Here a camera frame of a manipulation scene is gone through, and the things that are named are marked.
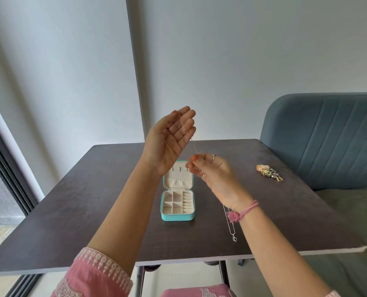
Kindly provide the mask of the person's right hand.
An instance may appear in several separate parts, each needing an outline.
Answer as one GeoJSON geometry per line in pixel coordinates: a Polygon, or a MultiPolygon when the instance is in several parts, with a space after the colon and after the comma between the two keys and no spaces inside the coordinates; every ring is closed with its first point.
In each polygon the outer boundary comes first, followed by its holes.
{"type": "Polygon", "coordinates": [[[254,199],[240,184],[227,160],[215,154],[195,154],[188,159],[204,171],[201,178],[226,208],[241,213],[254,199]]]}

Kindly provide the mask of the blue upholstered sofa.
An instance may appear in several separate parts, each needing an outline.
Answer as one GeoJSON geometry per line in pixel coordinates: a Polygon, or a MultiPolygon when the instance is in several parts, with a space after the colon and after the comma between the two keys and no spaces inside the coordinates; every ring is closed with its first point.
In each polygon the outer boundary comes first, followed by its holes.
{"type": "MultiPolygon", "coordinates": [[[[268,108],[260,141],[367,246],[367,93],[284,95],[268,108]]],[[[342,297],[367,297],[367,248],[305,259],[342,297]]]]}

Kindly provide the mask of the person's left hand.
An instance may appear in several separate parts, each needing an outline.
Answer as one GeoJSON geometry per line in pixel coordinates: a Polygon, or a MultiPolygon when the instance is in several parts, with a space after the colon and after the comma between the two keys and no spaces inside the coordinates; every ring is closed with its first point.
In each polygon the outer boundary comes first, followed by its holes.
{"type": "MultiPolygon", "coordinates": [[[[193,110],[185,106],[179,110],[193,110]]],[[[175,133],[177,115],[171,113],[161,118],[149,131],[141,161],[154,170],[158,178],[164,176],[175,164],[181,153],[175,133]]]]}

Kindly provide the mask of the pile of colourful earrings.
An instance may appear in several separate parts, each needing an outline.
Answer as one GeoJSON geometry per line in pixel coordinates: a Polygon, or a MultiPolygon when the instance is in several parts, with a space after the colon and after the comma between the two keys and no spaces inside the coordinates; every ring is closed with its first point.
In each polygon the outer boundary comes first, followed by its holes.
{"type": "Polygon", "coordinates": [[[275,179],[278,182],[283,182],[283,178],[280,176],[280,174],[272,169],[269,165],[262,165],[258,164],[256,165],[256,170],[263,176],[271,179],[275,179]]]}

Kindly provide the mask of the teal jewelry box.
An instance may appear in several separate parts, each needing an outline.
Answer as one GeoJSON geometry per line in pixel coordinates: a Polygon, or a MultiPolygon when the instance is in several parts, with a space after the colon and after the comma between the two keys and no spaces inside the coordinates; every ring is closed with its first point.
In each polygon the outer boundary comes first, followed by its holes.
{"type": "Polygon", "coordinates": [[[194,175],[186,160],[177,160],[162,178],[161,219],[166,222],[191,221],[195,218],[194,175]]]}

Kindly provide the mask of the pink embroidered garment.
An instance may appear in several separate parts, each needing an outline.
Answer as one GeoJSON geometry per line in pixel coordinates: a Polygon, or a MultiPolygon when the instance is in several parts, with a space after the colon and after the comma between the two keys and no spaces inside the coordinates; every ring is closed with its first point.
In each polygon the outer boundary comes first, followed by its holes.
{"type": "MultiPolygon", "coordinates": [[[[85,247],[74,259],[51,297],[128,297],[129,275],[111,258],[85,247]]],[[[160,297],[237,297],[225,284],[165,290],[160,297]]]]}

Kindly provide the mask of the black sliding door frame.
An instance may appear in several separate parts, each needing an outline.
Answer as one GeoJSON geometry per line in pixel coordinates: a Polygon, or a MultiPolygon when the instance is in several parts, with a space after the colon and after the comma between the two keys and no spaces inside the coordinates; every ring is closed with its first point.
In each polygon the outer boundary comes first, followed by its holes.
{"type": "Polygon", "coordinates": [[[37,205],[33,190],[0,134],[0,245],[37,205]]]}

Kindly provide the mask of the person's left forearm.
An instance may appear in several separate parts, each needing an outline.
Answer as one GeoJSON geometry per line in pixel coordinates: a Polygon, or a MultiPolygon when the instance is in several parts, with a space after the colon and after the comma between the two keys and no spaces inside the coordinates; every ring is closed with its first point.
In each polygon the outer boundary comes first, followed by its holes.
{"type": "Polygon", "coordinates": [[[115,261],[132,275],[145,235],[156,190],[157,169],[140,158],[123,190],[87,245],[115,261]]]}

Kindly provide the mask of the person's right forearm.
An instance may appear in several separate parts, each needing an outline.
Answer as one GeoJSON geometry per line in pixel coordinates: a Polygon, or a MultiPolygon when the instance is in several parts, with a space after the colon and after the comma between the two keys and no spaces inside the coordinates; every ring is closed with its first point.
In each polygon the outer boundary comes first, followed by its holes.
{"type": "Polygon", "coordinates": [[[253,200],[238,207],[245,239],[273,297],[327,297],[332,289],[253,200]]]}

